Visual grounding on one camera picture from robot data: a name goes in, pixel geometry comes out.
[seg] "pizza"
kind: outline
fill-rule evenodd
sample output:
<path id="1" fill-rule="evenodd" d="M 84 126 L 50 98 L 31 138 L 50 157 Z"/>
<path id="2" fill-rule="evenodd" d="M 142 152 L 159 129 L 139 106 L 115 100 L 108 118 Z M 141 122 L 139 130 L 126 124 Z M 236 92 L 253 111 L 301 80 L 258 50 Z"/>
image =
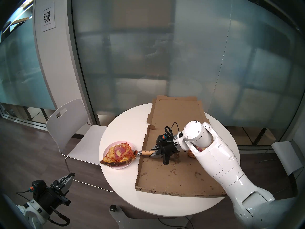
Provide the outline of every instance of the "pizza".
<path id="1" fill-rule="evenodd" d="M 200 148 L 200 147 L 198 147 L 198 146 L 196 146 L 196 148 L 197 148 L 197 150 L 198 150 L 199 152 L 202 152 L 203 150 L 206 149 L 206 148 Z M 194 154 L 192 153 L 192 151 L 190 151 L 190 150 L 188 150 L 188 157 L 193 158 L 193 159 L 196 159 L 195 155 L 194 155 Z"/>
<path id="2" fill-rule="evenodd" d="M 117 144 L 111 147 L 101 164 L 107 166 L 121 166 L 132 162 L 137 155 L 138 151 L 133 152 L 130 145 L 126 143 Z"/>

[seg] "pizza box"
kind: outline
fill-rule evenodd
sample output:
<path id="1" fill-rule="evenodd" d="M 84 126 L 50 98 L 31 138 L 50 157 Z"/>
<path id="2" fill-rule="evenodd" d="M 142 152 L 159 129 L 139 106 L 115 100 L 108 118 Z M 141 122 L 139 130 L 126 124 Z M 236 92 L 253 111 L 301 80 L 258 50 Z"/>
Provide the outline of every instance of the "pizza box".
<path id="1" fill-rule="evenodd" d="M 196 97 L 157 96 L 153 100 L 151 112 L 147 117 L 147 133 L 142 151 L 152 149 L 156 139 L 164 134 L 165 126 L 178 123 L 179 130 L 193 120 L 208 122 L 202 102 Z M 173 134 L 178 133 L 174 125 Z M 223 187 L 209 176 L 197 159 L 187 156 L 187 152 L 174 154 L 168 165 L 163 165 L 163 158 L 151 159 L 140 156 L 138 175 L 135 183 L 137 191 L 152 194 L 174 195 L 184 197 L 223 197 Z"/>

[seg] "glass partition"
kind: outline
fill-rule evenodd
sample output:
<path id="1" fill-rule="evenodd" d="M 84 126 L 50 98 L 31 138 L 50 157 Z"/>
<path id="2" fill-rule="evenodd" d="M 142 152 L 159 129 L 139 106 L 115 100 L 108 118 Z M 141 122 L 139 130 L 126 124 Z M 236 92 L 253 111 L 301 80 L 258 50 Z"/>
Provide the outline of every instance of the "glass partition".
<path id="1" fill-rule="evenodd" d="M 55 109 L 37 59 L 32 19 L 0 43 L 0 102 Z"/>
<path id="2" fill-rule="evenodd" d="M 207 111 L 230 9 L 231 0 L 73 0 L 94 112 L 118 115 L 156 95 L 197 96 Z"/>
<path id="3" fill-rule="evenodd" d="M 196 96 L 241 146 L 270 146 L 290 124 L 305 89 L 305 45 L 287 19 L 250 0 L 72 3 L 95 114 Z"/>

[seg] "black knob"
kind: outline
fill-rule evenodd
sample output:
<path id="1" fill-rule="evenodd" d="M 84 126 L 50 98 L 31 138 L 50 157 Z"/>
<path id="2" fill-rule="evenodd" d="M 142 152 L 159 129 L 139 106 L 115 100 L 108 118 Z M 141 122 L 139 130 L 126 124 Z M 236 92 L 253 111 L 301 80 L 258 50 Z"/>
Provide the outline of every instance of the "black knob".
<path id="1" fill-rule="evenodd" d="M 111 212 L 115 212 L 117 210 L 117 207 L 113 204 L 109 208 Z"/>

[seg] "wooden floor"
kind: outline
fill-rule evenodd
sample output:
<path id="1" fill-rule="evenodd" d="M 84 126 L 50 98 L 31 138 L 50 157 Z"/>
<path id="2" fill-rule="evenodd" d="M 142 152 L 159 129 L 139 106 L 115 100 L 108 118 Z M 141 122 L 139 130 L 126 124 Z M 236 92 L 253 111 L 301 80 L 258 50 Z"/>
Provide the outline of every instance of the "wooden floor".
<path id="1" fill-rule="evenodd" d="M 65 154 L 68 154 L 79 141 L 72 138 Z M 0 151 L 1 190 L 16 204 L 23 205 L 26 200 L 15 192 L 27 190 L 32 181 L 42 179 L 50 185 L 55 179 L 68 174 L 63 156 L 46 131 L 0 118 Z M 262 154 L 241 154 L 240 158 L 241 168 L 255 185 L 272 194 L 289 185 L 279 160 L 255 163 L 263 159 L 277 158 L 274 153 L 266 154 L 264 158 Z M 99 166 L 74 159 L 68 159 L 67 162 L 70 170 L 76 174 L 75 179 L 110 189 Z M 31 199 L 29 192 L 24 196 Z M 275 198 L 291 196 L 292 191 L 288 188 L 276 194 Z M 121 206 L 131 218 L 156 219 L 156 216 L 132 207 L 116 193 L 105 192 L 78 182 L 73 182 L 67 198 L 72 202 L 70 206 L 61 205 L 57 208 L 71 220 L 66 228 L 118 228 L 109 214 L 111 204 Z M 52 214 L 51 219 L 64 223 L 56 214 Z M 233 205 L 228 197 L 214 207 L 194 215 L 191 220 L 194 228 L 242 228 L 234 216 Z M 48 228 L 60 227 L 47 222 L 44 229 Z"/>

